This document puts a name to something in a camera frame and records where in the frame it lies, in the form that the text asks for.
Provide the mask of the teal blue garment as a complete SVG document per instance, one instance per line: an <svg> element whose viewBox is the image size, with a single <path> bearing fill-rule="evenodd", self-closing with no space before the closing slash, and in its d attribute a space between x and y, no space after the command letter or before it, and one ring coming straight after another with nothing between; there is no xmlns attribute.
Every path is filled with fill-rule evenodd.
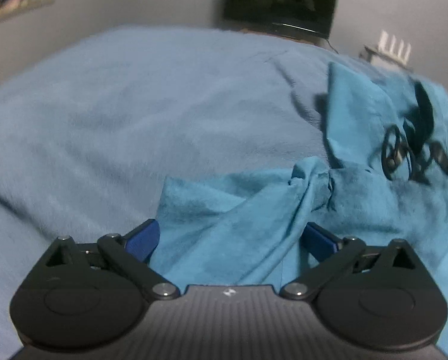
<svg viewBox="0 0 448 360"><path fill-rule="evenodd" d="M309 265L304 226L371 244L407 240L448 301L448 93L402 73L360 73L332 62L327 91L306 97L303 74L279 63L295 105L324 131L327 159L292 168L169 178L152 268L178 287L271 284ZM448 353L448 324L440 339Z"/></svg>

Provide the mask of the light blue bed blanket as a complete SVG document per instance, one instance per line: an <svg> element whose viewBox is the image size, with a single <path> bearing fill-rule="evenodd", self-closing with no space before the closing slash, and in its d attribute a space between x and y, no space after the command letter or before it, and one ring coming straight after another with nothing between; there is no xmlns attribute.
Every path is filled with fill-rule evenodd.
<svg viewBox="0 0 448 360"><path fill-rule="evenodd" d="M22 346L10 301L57 237L93 243L158 221L169 178L327 159L323 129L295 105L277 65L302 72L309 107L327 91L332 62L419 77L275 37L132 26L87 38L1 86L0 359Z"/></svg>

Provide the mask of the small white side table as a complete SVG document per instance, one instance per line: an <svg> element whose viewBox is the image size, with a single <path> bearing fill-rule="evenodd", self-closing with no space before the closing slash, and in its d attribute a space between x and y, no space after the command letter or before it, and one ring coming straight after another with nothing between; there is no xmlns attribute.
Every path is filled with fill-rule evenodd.
<svg viewBox="0 0 448 360"><path fill-rule="evenodd" d="M385 68L387 70L404 70L411 72L408 61L411 55L411 44L405 44L396 52L379 50L373 46L364 46L359 57L372 66Z"/></svg>

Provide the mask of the white wifi router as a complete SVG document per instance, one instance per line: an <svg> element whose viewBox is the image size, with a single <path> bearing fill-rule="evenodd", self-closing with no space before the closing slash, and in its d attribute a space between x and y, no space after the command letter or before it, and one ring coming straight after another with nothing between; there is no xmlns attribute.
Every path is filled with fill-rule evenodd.
<svg viewBox="0 0 448 360"><path fill-rule="evenodd" d="M389 35L385 30L381 30L377 50L381 55L385 55L403 66L407 66L411 55L411 43L398 39L395 35Z"/></svg>

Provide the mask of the wooden window sill shelf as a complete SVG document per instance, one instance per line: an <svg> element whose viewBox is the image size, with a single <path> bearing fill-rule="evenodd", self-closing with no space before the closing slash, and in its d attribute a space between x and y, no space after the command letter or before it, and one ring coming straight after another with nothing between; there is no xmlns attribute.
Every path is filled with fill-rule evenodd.
<svg viewBox="0 0 448 360"><path fill-rule="evenodd" d="M10 0L0 6L0 22L39 8L48 7L54 4L55 1L56 0Z"/></svg>

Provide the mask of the black flat screen television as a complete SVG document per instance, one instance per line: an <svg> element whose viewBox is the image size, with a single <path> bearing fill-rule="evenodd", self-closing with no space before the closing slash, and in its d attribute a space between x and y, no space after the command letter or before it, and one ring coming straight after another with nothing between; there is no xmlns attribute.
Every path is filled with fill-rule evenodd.
<svg viewBox="0 0 448 360"><path fill-rule="evenodd" d="M338 0L224 0L223 17L267 29L286 28L327 39Z"/></svg>

